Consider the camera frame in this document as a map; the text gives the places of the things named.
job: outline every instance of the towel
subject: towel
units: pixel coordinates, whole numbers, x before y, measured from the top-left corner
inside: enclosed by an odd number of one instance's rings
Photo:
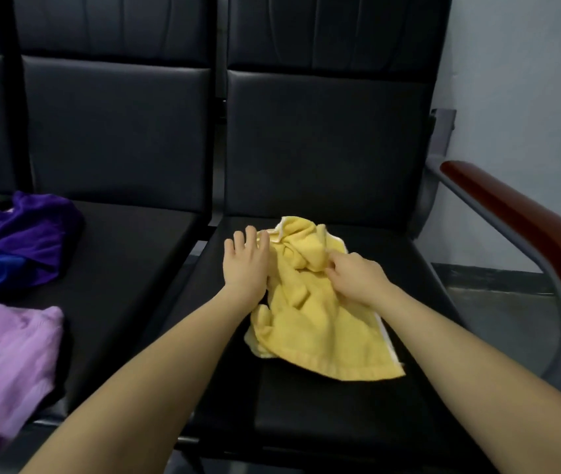
[[[16,191],[13,207],[0,211],[0,288],[56,278],[82,227],[83,215],[70,200]]]
[[[54,388],[63,313],[0,304],[0,450]]]
[[[324,273],[327,250],[344,242],[303,218],[269,230],[268,305],[252,312],[245,342],[260,358],[282,358],[340,381],[405,375],[379,316],[341,300]]]

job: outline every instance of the baseboard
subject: baseboard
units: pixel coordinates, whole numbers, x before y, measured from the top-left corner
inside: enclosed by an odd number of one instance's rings
[[[432,263],[446,287],[483,289],[505,293],[554,294],[552,281],[544,273]]]

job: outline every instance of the light purple towel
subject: light purple towel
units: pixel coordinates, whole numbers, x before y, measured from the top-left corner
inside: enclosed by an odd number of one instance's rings
[[[0,450],[54,387],[63,313],[0,304]]]

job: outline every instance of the yellow cloth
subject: yellow cloth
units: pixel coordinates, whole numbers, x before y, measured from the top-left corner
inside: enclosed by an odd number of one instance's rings
[[[405,375],[377,314],[340,303],[324,273],[326,250],[345,253],[344,242],[323,224],[293,216],[269,234],[269,307],[261,304],[250,316],[245,342],[252,352],[340,381]]]

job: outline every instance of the red wooden armrest pad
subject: red wooden armrest pad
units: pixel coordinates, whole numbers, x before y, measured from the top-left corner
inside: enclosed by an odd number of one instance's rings
[[[561,217],[479,167],[446,161],[440,170],[469,196],[528,241],[561,279]]]

